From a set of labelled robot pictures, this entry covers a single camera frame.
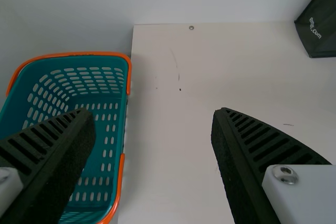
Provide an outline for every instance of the teal plastic basket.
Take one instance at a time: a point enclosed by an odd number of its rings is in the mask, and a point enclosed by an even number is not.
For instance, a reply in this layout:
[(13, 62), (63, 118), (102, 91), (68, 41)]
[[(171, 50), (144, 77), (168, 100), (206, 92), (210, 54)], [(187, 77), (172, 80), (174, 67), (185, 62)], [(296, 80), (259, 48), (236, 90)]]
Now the teal plastic basket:
[(96, 143), (59, 223), (109, 223), (118, 207), (130, 76), (126, 55), (77, 52), (34, 58), (12, 77), (0, 139), (77, 108), (94, 116)]

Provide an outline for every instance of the metal screw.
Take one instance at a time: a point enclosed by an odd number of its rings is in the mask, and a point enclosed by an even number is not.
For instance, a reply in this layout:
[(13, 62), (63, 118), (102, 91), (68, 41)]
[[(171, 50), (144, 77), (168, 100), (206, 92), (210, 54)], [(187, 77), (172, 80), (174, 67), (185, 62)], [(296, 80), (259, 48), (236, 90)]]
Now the metal screw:
[(5, 168), (0, 168), (0, 184), (9, 177), (10, 172)]
[(294, 185), (299, 180), (298, 174), (286, 165), (276, 165), (272, 168), (272, 172), (277, 180), (288, 185)]

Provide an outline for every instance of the white shelf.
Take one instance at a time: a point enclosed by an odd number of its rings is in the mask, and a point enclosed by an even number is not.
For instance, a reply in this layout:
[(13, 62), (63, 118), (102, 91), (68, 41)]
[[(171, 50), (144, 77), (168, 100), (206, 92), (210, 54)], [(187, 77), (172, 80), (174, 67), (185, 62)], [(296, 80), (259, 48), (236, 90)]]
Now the white shelf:
[(210, 138), (224, 106), (336, 163), (336, 58), (308, 58), (292, 23), (193, 25), (134, 27), (119, 223), (234, 223)]

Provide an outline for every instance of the dark mark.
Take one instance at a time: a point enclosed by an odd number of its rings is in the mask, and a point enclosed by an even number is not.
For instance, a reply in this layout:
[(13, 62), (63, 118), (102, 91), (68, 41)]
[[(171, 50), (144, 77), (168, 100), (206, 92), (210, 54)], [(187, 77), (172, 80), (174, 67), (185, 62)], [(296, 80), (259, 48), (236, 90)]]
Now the dark mark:
[(169, 50), (170, 50), (170, 52), (173, 55), (173, 58), (174, 58), (174, 61), (175, 61), (175, 65), (176, 65), (176, 69), (177, 69), (177, 72), (178, 72), (178, 75), (179, 75), (179, 80), (180, 80), (180, 72), (179, 72), (179, 67), (177, 65), (177, 60), (176, 60), (175, 54), (174, 54), (174, 52), (173, 52), (173, 50), (171, 48)]

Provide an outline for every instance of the screw hole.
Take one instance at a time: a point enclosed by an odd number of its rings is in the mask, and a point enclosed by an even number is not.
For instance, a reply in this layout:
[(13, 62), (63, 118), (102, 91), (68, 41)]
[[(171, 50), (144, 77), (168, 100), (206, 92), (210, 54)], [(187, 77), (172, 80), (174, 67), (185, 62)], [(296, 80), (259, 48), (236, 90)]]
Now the screw hole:
[(280, 170), (284, 173), (284, 174), (292, 174), (292, 171), (286, 167), (282, 167), (280, 168)]

